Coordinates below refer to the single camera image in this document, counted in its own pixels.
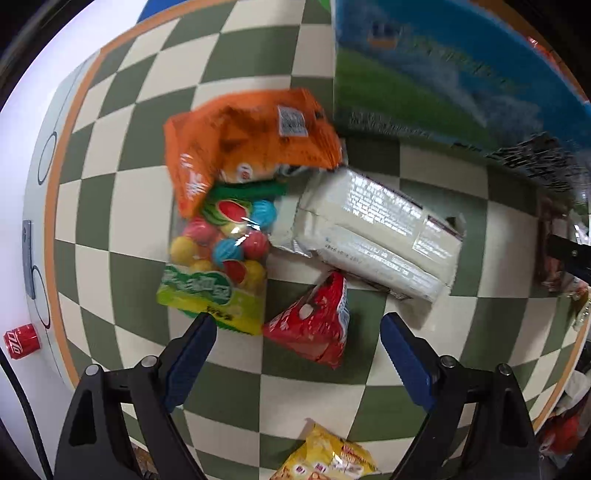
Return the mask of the orange snack bag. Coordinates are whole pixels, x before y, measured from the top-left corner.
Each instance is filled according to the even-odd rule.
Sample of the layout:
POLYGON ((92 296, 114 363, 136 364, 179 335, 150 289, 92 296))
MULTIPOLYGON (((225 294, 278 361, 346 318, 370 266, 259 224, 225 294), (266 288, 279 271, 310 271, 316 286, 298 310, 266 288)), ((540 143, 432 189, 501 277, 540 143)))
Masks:
POLYGON ((342 144, 308 89, 242 91, 173 115, 164 159, 181 217, 197 215, 219 181, 268 180, 286 167, 334 170, 342 144))

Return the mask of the red cola can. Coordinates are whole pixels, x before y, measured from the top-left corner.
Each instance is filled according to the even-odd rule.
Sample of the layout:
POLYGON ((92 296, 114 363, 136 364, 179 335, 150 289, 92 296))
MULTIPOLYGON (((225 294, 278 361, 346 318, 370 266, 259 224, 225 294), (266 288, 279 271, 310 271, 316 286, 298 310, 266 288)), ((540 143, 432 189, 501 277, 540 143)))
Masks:
POLYGON ((13 360, 22 359, 41 349, 37 332, 32 324, 7 330, 3 339, 7 352, 13 360))

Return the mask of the yellow snack bag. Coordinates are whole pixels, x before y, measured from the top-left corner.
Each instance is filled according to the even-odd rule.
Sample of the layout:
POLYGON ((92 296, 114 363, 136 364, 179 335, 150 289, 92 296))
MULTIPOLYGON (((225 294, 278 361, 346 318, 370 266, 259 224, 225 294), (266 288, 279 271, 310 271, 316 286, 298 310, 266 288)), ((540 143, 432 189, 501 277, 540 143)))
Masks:
POLYGON ((376 460, 360 444, 335 435, 308 419, 304 443, 290 453, 271 479, 362 479, 381 474, 376 460))

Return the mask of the colourful candy ball bag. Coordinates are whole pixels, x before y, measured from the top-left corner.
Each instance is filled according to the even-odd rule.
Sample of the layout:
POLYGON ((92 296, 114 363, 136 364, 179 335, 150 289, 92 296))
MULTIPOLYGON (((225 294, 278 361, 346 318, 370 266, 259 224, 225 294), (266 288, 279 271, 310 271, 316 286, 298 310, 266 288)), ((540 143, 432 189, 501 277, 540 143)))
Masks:
POLYGON ((157 302, 211 314, 228 330, 262 333, 269 236, 286 194, 280 180, 215 185, 197 214, 177 222, 157 302))

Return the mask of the red triangular snack packet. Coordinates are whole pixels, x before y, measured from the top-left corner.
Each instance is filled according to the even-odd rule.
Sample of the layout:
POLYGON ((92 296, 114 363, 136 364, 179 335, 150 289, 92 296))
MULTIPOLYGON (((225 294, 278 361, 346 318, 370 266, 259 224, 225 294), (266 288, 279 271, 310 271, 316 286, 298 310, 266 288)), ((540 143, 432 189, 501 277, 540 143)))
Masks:
POLYGON ((304 359, 339 368, 349 329, 348 281, 335 270, 263 325, 263 336, 304 359))

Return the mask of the blue smartphone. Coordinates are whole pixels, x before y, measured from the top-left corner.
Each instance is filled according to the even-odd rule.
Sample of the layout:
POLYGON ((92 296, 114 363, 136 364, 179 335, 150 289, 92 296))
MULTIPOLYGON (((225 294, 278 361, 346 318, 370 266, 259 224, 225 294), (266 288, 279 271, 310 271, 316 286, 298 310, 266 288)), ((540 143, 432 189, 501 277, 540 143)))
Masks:
POLYGON ((22 264, 26 294, 35 299, 35 288, 33 280, 33 262, 32 262, 32 222, 24 220, 22 222, 22 264))

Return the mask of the cardboard milk box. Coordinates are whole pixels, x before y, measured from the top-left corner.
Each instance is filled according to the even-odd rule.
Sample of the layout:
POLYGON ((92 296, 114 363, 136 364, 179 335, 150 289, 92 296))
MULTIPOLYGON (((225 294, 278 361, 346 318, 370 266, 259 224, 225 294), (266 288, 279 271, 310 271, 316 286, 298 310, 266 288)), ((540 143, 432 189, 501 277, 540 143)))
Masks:
POLYGON ((335 121, 483 154, 590 151, 590 106, 550 62, 468 1, 335 1, 335 121))

